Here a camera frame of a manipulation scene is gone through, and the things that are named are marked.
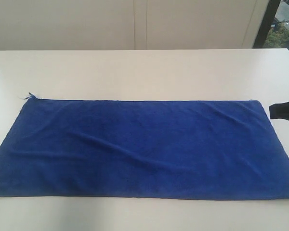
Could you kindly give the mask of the blue towel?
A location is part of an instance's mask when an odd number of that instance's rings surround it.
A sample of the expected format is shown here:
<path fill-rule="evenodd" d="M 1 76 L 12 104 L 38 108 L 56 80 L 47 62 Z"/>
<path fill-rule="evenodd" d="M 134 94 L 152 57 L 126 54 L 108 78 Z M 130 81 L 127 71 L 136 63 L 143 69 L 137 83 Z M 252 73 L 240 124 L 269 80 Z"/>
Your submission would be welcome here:
<path fill-rule="evenodd" d="M 0 197 L 289 199 L 259 101 L 27 98 L 0 145 Z"/>

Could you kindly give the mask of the black window frame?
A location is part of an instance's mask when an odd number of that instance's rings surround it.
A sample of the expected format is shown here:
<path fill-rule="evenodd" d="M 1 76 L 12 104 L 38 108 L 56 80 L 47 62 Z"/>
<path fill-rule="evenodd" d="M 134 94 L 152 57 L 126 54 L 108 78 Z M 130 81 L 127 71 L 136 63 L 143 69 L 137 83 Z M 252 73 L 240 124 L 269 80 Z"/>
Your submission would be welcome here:
<path fill-rule="evenodd" d="M 258 30 L 256 39 L 253 44 L 253 49 L 260 49 L 264 46 L 266 38 L 271 28 L 271 24 L 274 20 L 275 14 L 280 5 L 280 0 L 269 0 L 266 7 L 260 28 Z"/>

